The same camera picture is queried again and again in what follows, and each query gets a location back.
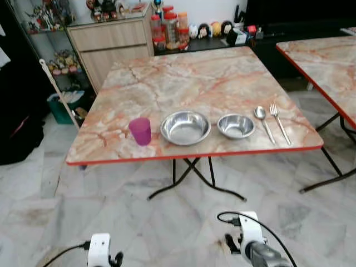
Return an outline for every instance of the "small steel bowl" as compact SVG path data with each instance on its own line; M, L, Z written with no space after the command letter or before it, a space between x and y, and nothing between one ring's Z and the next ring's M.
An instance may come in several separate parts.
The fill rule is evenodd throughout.
M194 111L179 111L167 116L161 123L161 134L167 141L190 146L207 137L211 129L208 119Z
M231 139L248 137L256 130L253 120L240 114L228 114L221 117L217 122L217 128Z

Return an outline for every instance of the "green trash bin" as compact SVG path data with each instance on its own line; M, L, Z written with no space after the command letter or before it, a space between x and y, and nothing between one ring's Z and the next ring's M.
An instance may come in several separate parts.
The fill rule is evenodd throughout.
M84 99L84 91L75 91L75 93L81 94L81 97L73 103L67 103L70 110L75 110L79 107ZM47 103L58 124L73 124L70 115L67 113L63 103L60 102L60 97L57 93L51 94L47 99Z

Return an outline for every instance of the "steel spoon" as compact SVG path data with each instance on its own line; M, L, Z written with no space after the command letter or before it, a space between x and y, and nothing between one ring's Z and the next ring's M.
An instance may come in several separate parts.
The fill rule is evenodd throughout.
M258 106L258 107L255 107L254 113L255 113L255 117L261 120L263 127L265 127L265 129L266 129L269 139L271 140L272 144L275 145L276 141L274 140L272 132L271 132L270 128L268 127L267 122L265 121L266 111L263 109L263 107Z

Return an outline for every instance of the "red lid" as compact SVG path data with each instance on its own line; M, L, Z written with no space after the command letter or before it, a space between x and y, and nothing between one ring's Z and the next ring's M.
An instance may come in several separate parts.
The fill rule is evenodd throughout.
M159 15L153 15L152 17L151 17L151 20L152 21L159 21L161 18L160 18L160 16Z
M171 11L171 10L173 10L173 6L164 6L164 7L162 7L162 10L163 10L163 12L168 12L168 11Z
M189 33L189 28L179 28L178 32L179 33Z
M164 42L166 38L164 36L154 38L155 43Z
M164 15L165 19L174 19L177 18L177 14L176 13L166 13Z
M183 43L183 44L179 45L178 48L179 48L180 50L184 50L187 46L188 46L187 43Z

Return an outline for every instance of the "black cable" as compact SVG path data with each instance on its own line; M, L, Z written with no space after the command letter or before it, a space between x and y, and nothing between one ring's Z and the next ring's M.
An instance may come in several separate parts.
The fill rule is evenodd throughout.
M265 228L268 232L270 232L272 234L272 236L274 236L274 238L277 239L278 243L282 246L282 248L284 249L285 253L287 254L289 260L291 261L293 267L297 267L293 257L291 256L290 252L288 251L288 249L285 247L285 245L283 244L283 242L278 238L278 236L271 230L269 229L266 225L264 225L263 223L261 223L259 220L256 220L255 218L252 218L246 214L243 214L243 213L240 213L240 212L237 212L237 211L224 211L224 212L221 212L217 215L217 219L219 221L222 221L224 223L227 223L227 224L233 224L233 220L223 220L220 218L221 215L225 215L225 214L235 214L235 215L240 215L240 216L244 216L246 218L249 218L250 220L252 221L255 221L256 223L258 223L259 225L261 225L263 228Z
M76 246L72 246L64 251L62 251L61 253L57 254L55 257L53 257L49 262L47 262L43 267L48 267L52 262L54 262L56 259L58 259L60 256L62 256L64 253L72 250L72 249L84 249L84 250L88 250L90 246L90 241L85 241L84 243L80 244L80 245L76 245Z

